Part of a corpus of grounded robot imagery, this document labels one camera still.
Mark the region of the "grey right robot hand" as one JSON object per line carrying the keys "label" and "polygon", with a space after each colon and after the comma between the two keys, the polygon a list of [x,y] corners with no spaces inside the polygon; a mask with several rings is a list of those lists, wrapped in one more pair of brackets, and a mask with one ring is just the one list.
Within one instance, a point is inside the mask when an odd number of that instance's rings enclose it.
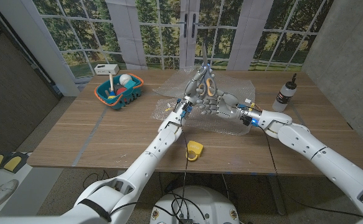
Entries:
{"label": "grey right robot hand", "polygon": [[223,119],[240,119],[241,108],[238,106],[238,98],[231,93],[217,90],[215,96],[197,100],[201,114],[214,114]]}

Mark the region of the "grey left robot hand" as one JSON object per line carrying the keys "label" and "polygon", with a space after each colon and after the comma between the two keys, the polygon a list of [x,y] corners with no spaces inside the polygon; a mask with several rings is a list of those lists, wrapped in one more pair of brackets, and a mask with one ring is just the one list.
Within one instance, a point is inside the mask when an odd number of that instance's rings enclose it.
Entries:
{"label": "grey left robot hand", "polygon": [[180,112],[185,117],[192,111],[192,107],[196,104],[202,104],[203,100],[209,96],[215,96],[217,87],[212,74],[212,69],[208,63],[203,63],[201,68],[192,80],[186,86],[184,98],[177,101],[174,112]]}

